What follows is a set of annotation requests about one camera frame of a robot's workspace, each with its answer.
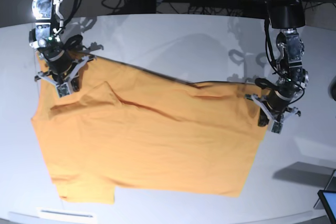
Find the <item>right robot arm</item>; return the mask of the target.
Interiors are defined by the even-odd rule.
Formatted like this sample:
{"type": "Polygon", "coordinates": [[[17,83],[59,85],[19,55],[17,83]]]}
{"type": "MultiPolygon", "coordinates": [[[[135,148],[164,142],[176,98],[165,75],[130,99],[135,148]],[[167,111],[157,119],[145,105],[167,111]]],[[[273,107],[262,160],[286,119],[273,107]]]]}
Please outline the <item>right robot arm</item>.
{"type": "Polygon", "coordinates": [[[35,17],[35,28],[29,32],[29,45],[37,52],[39,59],[46,63],[47,71],[39,72],[35,80],[45,80],[52,84],[60,98],[78,92],[79,71],[94,56],[84,55],[73,58],[69,51],[82,42],[81,35],[70,37],[62,42],[60,35],[77,12],[81,0],[74,0],[68,18],[60,11],[63,0],[33,0],[31,9],[35,17]]]}

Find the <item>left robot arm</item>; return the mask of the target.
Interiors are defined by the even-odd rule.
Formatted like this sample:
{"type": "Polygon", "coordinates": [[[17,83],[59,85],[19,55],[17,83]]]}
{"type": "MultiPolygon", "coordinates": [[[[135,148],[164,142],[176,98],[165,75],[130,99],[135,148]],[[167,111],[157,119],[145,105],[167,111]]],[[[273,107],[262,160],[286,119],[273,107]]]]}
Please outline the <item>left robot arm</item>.
{"type": "Polygon", "coordinates": [[[301,111],[291,104],[304,96],[309,82],[308,72],[302,66],[304,44],[297,31],[306,20],[302,0],[265,0],[265,4],[265,51],[278,80],[272,83],[265,78],[255,79],[255,85],[267,89],[268,94],[245,97],[260,107],[258,126],[279,134],[287,118],[301,116],[301,111]]]}

